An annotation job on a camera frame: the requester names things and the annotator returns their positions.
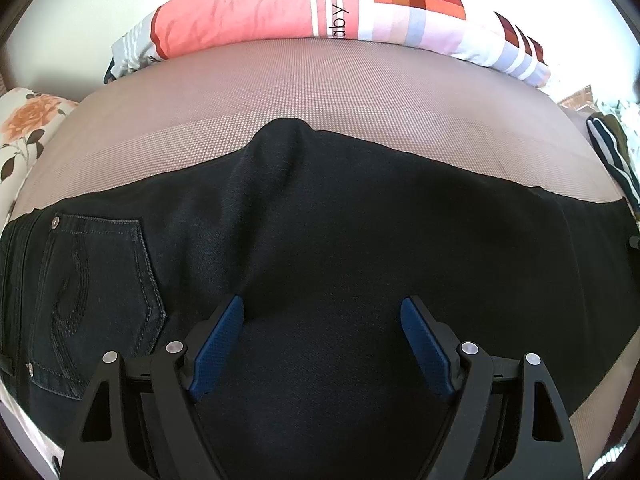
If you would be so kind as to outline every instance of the metal pin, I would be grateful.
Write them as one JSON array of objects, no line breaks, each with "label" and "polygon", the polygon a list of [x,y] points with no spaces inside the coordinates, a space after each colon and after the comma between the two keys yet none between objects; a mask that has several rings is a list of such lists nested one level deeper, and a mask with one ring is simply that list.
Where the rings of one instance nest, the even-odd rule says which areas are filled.
[{"label": "metal pin", "polygon": [[472,343],[471,341],[462,343],[462,345],[460,345],[460,348],[465,354],[475,355],[478,353],[478,345],[476,343]]},{"label": "metal pin", "polygon": [[525,356],[525,359],[527,360],[527,363],[534,366],[539,365],[542,362],[542,359],[540,359],[540,356],[538,354],[533,354],[532,352],[528,353]]},{"label": "metal pin", "polygon": [[166,351],[169,352],[169,354],[177,354],[178,352],[181,352],[183,348],[184,345],[181,341],[171,341],[166,346]]},{"label": "metal pin", "polygon": [[105,355],[102,356],[103,363],[113,363],[118,358],[118,353],[115,350],[109,350]]}]

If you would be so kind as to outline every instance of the striped cloth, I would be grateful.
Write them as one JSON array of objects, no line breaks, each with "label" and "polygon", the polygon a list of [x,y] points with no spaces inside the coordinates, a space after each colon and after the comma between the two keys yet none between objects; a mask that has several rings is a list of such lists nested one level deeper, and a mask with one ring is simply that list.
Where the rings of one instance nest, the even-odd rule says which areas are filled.
[{"label": "striped cloth", "polygon": [[631,209],[640,220],[640,185],[634,170],[624,159],[623,149],[615,134],[598,117],[587,119],[587,130],[593,149],[607,168],[607,171],[620,184],[622,191],[631,205]]}]

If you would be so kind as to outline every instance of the orange flower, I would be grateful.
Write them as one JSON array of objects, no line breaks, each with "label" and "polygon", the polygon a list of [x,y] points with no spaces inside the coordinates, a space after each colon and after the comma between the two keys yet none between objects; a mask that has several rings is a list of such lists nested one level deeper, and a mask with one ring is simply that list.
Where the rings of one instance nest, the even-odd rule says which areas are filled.
[{"label": "orange flower", "polygon": [[49,124],[58,113],[59,104],[60,99],[51,95],[39,95],[29,99],[20,108],[16,108],[0,126],[3,142],[13,142]]}]

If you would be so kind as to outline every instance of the blue rubber pad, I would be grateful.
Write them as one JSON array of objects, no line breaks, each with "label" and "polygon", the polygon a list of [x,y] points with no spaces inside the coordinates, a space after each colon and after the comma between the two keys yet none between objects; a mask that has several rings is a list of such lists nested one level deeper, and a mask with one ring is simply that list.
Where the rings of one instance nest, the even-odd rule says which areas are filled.
[{"label": "blue rubber pad", "polygon": [[449,400],[456,393],[451,384],[449,360],[410,298],[400,304],[400,325],[427,386],[433,393]]},{"label": "blue rubber pad", "polygon": [[243,322],[244,303],[240,296],[234,296],[194,361],[189,394],[196,402],[216,386]]}]

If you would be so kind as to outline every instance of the floral fabric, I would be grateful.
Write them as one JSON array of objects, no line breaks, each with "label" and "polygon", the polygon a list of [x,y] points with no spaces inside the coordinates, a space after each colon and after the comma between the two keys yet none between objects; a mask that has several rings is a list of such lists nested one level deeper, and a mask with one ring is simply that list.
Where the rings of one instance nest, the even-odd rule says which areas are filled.
[{"label": "floral fabric", "polygon": [[0,218],[3,226],[29,170],[78,103],[14,88],[0,96]]}]

